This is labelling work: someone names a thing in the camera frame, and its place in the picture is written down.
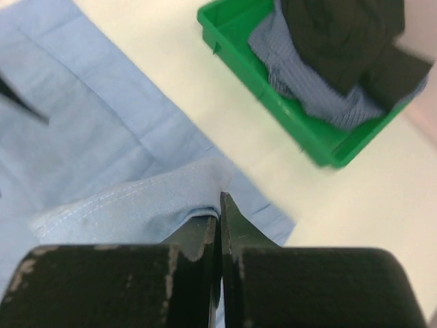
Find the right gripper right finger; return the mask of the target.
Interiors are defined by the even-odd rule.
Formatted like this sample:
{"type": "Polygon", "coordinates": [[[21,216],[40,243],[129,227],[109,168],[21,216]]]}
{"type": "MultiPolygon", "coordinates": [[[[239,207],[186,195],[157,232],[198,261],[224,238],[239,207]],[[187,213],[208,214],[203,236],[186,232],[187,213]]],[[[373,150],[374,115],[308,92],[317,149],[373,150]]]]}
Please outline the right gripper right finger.
{"type": "Polygon", "coordinates": [[[281,247],[221,194],[226,327],[425,327],[408,277],[380,248],[281,247]]]}

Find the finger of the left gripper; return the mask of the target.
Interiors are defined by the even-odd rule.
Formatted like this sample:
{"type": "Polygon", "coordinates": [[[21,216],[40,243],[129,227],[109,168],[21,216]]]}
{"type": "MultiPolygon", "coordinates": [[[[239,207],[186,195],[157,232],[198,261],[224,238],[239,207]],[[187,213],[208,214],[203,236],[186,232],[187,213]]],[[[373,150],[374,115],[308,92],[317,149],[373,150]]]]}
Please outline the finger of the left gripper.
{"type": "Polygon", "coordinates": [[[6,99],[12,104],[13,108],[19,109],[23,113],[26,113],[33,119],[49,125],[50,118],[36,109],[33,105],[30,105],[20,94],[15,90],[14,86],[8,81],[8,79],[1,73],[1,97],[6,99]]]}

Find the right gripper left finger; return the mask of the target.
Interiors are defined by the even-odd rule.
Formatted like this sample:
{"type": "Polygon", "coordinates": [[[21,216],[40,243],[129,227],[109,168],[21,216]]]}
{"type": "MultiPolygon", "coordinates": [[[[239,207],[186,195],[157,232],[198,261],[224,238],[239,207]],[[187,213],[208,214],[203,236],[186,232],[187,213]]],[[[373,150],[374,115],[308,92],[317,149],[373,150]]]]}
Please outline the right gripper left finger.
{"type": "Polygon", "coordinates": [[[214,217],[154,245],[44,245],[17,266],[2,327],[213,327],[219,297],[214,217]]]}

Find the light blue long sleeve shirt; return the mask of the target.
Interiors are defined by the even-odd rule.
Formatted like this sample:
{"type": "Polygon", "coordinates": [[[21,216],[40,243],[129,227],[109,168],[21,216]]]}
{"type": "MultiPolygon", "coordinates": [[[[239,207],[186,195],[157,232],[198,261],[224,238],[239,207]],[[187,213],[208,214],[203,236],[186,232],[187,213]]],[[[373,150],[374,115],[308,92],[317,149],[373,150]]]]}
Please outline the light blue long sleeve shirt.
{"type": "Polygon", "coordinates": [[[1,99],[1,301],[44,245],[154,245],[214,217],[221,194],[284,247],[292,222],[71,1],[1,10],[1,73],[45,125],[1,99]]]}

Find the black long sleeve shirt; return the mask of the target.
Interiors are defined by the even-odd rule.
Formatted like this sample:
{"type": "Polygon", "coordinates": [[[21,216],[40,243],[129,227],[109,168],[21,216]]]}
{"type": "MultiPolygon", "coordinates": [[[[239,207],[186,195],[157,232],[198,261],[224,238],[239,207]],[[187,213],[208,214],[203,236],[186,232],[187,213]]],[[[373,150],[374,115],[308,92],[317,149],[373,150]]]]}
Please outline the black long sleeve shirt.
{"type": "Polygon", "coordinates": [[[403,1],[282,1],[300,58],[342,95],[353,87],[386,110],[412,94],[433,63],[399,48],[403,1]]]}

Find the dark blue checked shirt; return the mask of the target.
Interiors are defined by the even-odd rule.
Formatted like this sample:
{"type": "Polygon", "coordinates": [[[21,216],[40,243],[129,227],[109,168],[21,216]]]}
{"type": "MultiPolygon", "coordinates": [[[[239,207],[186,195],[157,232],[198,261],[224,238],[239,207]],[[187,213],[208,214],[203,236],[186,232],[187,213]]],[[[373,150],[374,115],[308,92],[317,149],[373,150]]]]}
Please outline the dark blue checked shirt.
{"type": "Polygon", "coordinates": [[[396,106],[412,100],[427,83],[392,109],[386,110],[355,86],[342,95],[331,87],[300,58],[295,49],[281,9],[282,1],[275,1],[273,11],[251,32],[248,43],[268,71],[271,86],[287,98],[298,100],[305,113],[342,130],[352,130],[360,124],[390,113],[396,106]]]}

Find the green plastic bin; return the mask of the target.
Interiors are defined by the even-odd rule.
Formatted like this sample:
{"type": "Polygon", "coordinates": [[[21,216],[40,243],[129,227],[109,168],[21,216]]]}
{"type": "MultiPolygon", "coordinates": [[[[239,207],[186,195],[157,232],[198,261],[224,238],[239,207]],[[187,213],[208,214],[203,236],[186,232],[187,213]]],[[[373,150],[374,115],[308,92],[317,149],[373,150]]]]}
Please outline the green plastic bin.
{"type": "Polygon", "coordinates": [[[203,41],[277,120],[301,150],[319,167],[341,169],[406,107],[398,105],[383,118],[350,132],[308,116],[301,105],[280,96],[268,72],[249,48],[254,28],[273,10],[272,1],[212,1],[197,10],[203,41]]]}

